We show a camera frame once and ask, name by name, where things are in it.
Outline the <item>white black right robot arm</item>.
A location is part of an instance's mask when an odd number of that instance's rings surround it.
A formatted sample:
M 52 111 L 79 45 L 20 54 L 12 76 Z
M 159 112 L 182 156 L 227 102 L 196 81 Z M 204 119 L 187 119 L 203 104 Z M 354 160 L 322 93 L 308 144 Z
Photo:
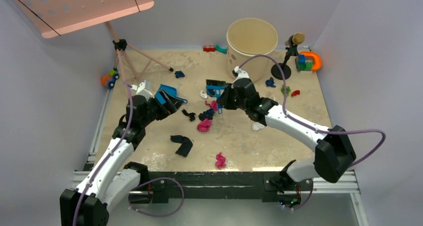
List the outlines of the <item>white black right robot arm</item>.
M 301 181 L 323 178 L 336 183 L 356 159 L 344 128 L 331 129 L 284 110 L 278 102 L 261 97 L 248 78 L 226 83 L 217 103 L 227 110 L 243 110 L 250 120 L 286 133 L 314 152 L 312 158 L 290 161 L 270 183 L 279 191 L 294 189 Z

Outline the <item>blue hand brush black bristles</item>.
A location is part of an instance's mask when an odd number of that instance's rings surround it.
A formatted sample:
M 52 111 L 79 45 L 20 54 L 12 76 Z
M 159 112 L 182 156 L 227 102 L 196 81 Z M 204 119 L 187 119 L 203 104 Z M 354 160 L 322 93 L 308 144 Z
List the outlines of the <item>blue hand brush black bristles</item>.
M 216 98 L 215 101 L 223 94 L 223 91 L 226 87 L 225 81 L 219 81 L 219 80 L 212 80 L 207 79 L 206 80 L 206 93 L 210 97 Z

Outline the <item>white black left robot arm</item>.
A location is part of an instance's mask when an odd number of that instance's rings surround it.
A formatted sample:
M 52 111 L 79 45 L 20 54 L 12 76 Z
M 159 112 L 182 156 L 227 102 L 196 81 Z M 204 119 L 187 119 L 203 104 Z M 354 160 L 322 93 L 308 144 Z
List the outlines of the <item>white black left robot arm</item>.
M 91 172 L 74 189 L 66 189 L 59 198 L 63 226 L 105 226 L 115 206 L 131 189 L 144 190 L 149 183 L 147 167 L 129 163 L 146 135 L 146 127 L 177 112 L 184 100 L 164 90 L 152 94 L 138 90 L 129 96 L 126 113 L 120 118 L 108 148 Z

